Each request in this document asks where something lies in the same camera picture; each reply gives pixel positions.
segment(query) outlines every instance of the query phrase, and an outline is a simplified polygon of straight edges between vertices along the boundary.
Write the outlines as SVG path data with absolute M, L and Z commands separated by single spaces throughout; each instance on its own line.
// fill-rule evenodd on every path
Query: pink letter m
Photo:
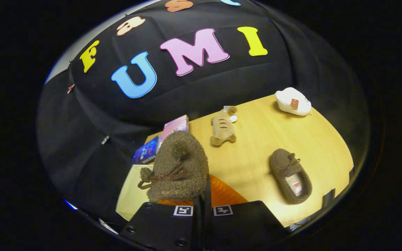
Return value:
M 211 28 L 198 30 L 195 33 L 194 45 L 186 43 L 179 38 L 172 38 L 161 44 L 160 48 L 167 50 L 172 56 L 178 68 L 176 71 L 177 76 L 191 73 L 194 68 L 193 65 L 187 64 L 183 57 L 198 66 L 203 66 L 204 64 L 204 50 L 207 52 L 207 62 L 209 63 L 221 62 L 229 58 L 229 54 L 223 51 L 214 33 L 215 30 Z

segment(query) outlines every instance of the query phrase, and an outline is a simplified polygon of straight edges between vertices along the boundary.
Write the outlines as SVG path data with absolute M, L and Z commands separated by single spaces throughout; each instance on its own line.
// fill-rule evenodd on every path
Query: stuffed toy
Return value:
M 230 117 L 237 112 L 235 106 L 230 106 L 227 111 L 221 110 L 217 116 L 212 118 L 211 124 L 214 127 L 215 136 L 210 137 L 210 143 L 214 146 L 220 146 L 226 140 L 235 142 L 235 130 L 233 129 Z
M 208 174 L 207 156 L 199 141 L 188 132 L 175 131 L 162 142 L 153 170 L 141 169 L 137 186 L 150 188 L 150 202 L 191 200 L 204 192 Z
M 311 111 L 311 102 L 301 92 L 292 87 L 277 91 L 276 99 L 280 110 L 284 112 L 305 116 Z

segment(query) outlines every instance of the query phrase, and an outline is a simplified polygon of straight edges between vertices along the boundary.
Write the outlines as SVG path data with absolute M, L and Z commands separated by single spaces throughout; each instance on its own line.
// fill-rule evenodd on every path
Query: orange object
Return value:
M 237 191 L 228 186 L 219 178 L 209 174 L 210 176 L 210 194 L 212 207 L 223 206 L 223 205 L 235 205 L 248 202 L 243 196 L 241 196 Z M 193 200 L 186 201 L 172 201 L 172 200 L 159 200 L 159 204 L 165 205 L 183 205 L 183 206 L 193 206 Z

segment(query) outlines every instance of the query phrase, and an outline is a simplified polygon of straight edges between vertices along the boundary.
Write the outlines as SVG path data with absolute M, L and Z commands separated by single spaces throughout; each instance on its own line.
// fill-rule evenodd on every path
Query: blue letter u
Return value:
M 148 53 L 144 51 L 137 54 L 136 56 L 134 56 L 133 59 L 131 59 L 131 64 L 137 64 L 137 66 L 139 66 L 139 69 L 145 75 L 145 81 L 142 84 L 135 85 L 133 81 L 131 81 L 128 73 L 126 73 L 126 71 L 128 70 L 128 67 L 126 66 L 118 68 L 111 76 L 111 80 L 115 81 L 119 85 L 123 93 L 129 98 L 135 99 L 142 97 L 143 95 L 151 91 L 153 87 L 155 87 L 157 80 L 156 72 L 155 70 L 153 70 L 153 67 L 151 67 L 150 63 L 148 62 L 147 55 Z

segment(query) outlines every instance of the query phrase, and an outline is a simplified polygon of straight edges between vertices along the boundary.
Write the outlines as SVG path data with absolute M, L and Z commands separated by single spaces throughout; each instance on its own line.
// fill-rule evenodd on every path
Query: brown slipper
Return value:
M 269 159 L 269 166 L 287 202 L 300 204 L 308 199 L 313 187 L 294 153 L 285 149 L 275 150 Z

